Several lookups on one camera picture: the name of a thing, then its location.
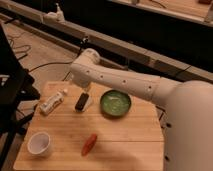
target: table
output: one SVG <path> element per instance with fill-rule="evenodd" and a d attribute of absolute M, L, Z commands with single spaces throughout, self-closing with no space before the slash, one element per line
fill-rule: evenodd
<path fill-rule="evenodd" d="M 68 95 L 50 115 L 44 117 L 36 109 L 14 170 L 162 171 L 164 139 L 152 104 L 131 96 L 128 114 L 110 120 L 102 116 L 99 107 L 101 95 L 109 88 L 92 84 L 89 94 L 94 103 L 78 113 L 74 106 L 83 91 L 69 82 L 48 82 L 39 103 L 64 88 Z M 35 158 L 27 151 L 27 142 L 37 131 L 51 136 L 53 153 L 48 158 Z M 82 157 L 83 144 L 92 133 L 98 135 L 98 141 Z"/>

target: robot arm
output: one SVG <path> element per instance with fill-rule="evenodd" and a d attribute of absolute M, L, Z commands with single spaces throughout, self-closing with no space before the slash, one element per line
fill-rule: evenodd
<path fill-rule="evenodd" d="M 71 64 L 73 82 L 86 88 L 97 82 L 151 101 L 164 108 L 164 171 L 212 171 L 213 86 L 203 81 L 177 81 L 109 69 L 99 54 L 86 49 Z"/>
<path fill-rule="evenodd" d="M 83 88 L 90 82 L 129 93 L 155 105 L 165 108 L 171 91 L 180 83 L 159 76 L 110 69 L 98 65 L 100 55 L 93 49 L 86 49 L 72 64 L 73 82 Z"/>

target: small cup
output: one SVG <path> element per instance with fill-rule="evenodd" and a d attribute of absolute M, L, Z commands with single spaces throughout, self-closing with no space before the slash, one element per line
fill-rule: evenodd
<path fill-rule="evenodd" d="M 27 149 L 34 156 L 49 156 L 52 152 L 49 134 L 46 132 L 37 132 L 33 134 L 28 141 Z"/>

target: wire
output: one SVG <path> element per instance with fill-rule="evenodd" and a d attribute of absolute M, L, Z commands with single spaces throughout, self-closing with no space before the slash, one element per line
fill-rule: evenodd
<path fill-rule="evenodd" d="M 45 64 L 42 64 L 42 65 L 39 65 L 31 70 L 29 70 L 29 72 L 33 72 L 41 67 L 44 67 L 44 66 L 48 66 L 48 65 L 69 65 L 71 64 L 73 61 L 70 61 L 70 62 L 49 62 L 49 63 L 45 63 Z"/>
<path fill-rule="evenodd" d="M 86 44 L 88 43 L 88 41 L 89 41 L 89 38 L 88 38 L 87 36 L 84 37 L 84 38 L 80 41 L 80 48 L 79 48 L 79 50 L 78 50 L 78 53 L 77 53 L 77 55 L 76 55 L 76 58 L 78 58 L 78 56 L 81 54 L 82 49 L 86 47 Z M 70 73 L 71 73 L 71 70 L 69 70 L 69 71 L 67 72 L 67 74 L 64 76 L 64 78 L 62 79 L 62 81 L 65 81 L 65 80 L 67 79 L 67 77 L 70 75 Z"/>
<path fill-rule="evenodd" d="M 157 2 L 157 1 L 155 1 L 155 0 L 149 0 L 149 1 L 150 1 L 150 2 L 153 2 L 153 3 L 155 3 L 155 4 L 158 4 L 158 5 L 160 5 L 162 8 L 166 9 L 166 6 L 163 5 L 163 4 L 160 3 L 160 2 Z"/>
<path fill-rule="evenodd" d="M 26 115 L 25 115 L 22 111 L 20 111 L 19 109 L 16 109 L 16 111 L 19 112 L 23 117 L 26 116 Z"/>
<path fill-rule="evenodd" d="M 161 121 L 161 119 L 163 118 L 164 115 L 165 115 L 165 112 L 162 112 L 162 114 L 159 117 L 159 121 Z"/>
<path fill-rule="evenodd" d="M 192 65 L 189 65 L 189 66 L 186 67 L 185 69 L 178 71 L 178 72 L 174 75 L 174 78 L 177 78 L 181 73 L 186 72 L 186 71 L 187 71 L 189 68 L 191 68 L 191 67 L 192 67 Z"/>
<path fill-rule="evenodd" d="M 62 81 L 66 81 L 66 79 L 67 79 L 67 77 L 70 75 L 70 73 L 71 73 L 71 70 L 69 70 L 69 71 L 67 72 L 67 74 L 66 74 L 65 77 L 62 79 Z"/>
<path fill-rule="evenodd" d="M 21 59 L 25 58 L 28 55 L 28 51 L 31 50 L 31 46 L 30 45 L 22 45 L 22 46 L 14 47 L 14 44 L 15 44 L 14 39 L 20 38 L 24 33 L 26 33 L 26 32 L 22 32 L 18 36 L 7 35 L 8 42 L 10 44 L 10 47 L 13 49 L 14 53 L 16 55 L 17 54 L 22 54 L 20 57 L 17 57 L 18 60 L 21 60 Z"/>

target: bottle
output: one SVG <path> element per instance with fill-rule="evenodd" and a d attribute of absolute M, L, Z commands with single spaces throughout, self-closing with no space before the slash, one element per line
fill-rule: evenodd
<path fill-rule="evenodd" d="M 47 116 L 52 112 L 59 104 L 64 100 L 64 96 L 67 95 L 67 89 L 63 91 L 58 91 L 53 96 L 49 97 L 44 103 L 42 103 L 40 108 L 40 113 Z"/>
<path fill-rule="evenodd" d="M 57 12 L 56 12 L 56 14 L 57 14 L 57 17 L 58 17 L 58 21 L 61 22 L 61 23 L 63 23 L 63 22 L 65 22 L 64 13 L 61 10 L 61 8 L 60 8 L 60 6 L 59 6 L 58 3 L 56 3 L 56 6 L 57 6 Z"/>

